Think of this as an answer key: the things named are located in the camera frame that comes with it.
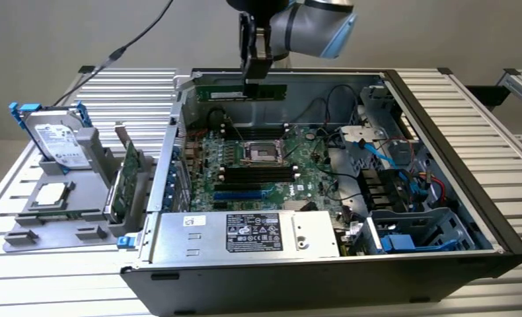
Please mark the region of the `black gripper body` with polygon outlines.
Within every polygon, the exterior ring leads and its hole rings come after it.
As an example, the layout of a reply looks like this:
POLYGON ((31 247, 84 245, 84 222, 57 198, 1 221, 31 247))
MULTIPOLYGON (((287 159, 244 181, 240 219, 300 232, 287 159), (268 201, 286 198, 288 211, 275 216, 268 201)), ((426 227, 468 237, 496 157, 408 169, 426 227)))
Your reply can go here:
POLYGON ((273 56, 269 46, 271 28, 256 22, 255 16, 241 12, 240 68, 244 80, 261 80, 268 73, 273 56))

